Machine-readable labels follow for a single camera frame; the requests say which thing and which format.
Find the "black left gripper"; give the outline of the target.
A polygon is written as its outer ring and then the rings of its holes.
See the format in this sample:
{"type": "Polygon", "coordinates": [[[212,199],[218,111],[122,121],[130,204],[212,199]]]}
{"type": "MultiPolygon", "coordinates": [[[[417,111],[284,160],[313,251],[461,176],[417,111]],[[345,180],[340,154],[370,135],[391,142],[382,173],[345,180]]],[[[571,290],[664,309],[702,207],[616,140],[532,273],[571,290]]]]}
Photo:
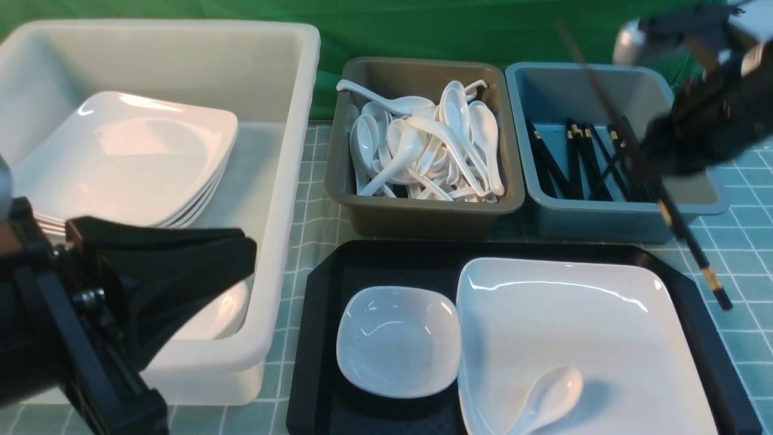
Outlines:
{"type": "MultiPolygon", "coordinates": [[[[67,242],[104,292],[113,336],[144,370],[202,308],[254,272],[239,228],[149,228],[71,219],[67,242]]],[[[60,388],[94,434],[167,434],[168,407],[118,346],[89,333],[68,286],[74,271],[14,198],[2,223],[2,407],[60,388]]]]}

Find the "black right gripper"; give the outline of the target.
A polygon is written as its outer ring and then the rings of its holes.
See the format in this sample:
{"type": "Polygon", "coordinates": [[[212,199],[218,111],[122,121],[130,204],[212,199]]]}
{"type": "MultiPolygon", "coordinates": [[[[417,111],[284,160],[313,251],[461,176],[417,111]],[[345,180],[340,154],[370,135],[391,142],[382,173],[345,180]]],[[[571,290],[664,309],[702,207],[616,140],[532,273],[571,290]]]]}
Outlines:
{"type": "Polygon", "coordinates": [[[645,177],[690,176],[736,159],[772,132],[772,47],[760,42],[679,88],[641,140],[645,177]]]}

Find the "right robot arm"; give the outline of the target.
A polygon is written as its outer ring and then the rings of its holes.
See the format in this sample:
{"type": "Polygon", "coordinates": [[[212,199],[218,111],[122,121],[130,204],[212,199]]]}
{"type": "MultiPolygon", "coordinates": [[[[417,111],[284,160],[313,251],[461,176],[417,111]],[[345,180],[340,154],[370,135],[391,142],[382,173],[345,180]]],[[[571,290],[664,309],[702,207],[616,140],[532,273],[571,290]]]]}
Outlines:
{"type": "Polygon", "coordinates": [[[627,161],[646,181],[693,175],[771,137],[771,39],[733,23],[742,13],[742,3],[698,3],[621,27],[615,64],[688,51],[704,69],[678,86],[670,110],[649,121],[627,161]]]}

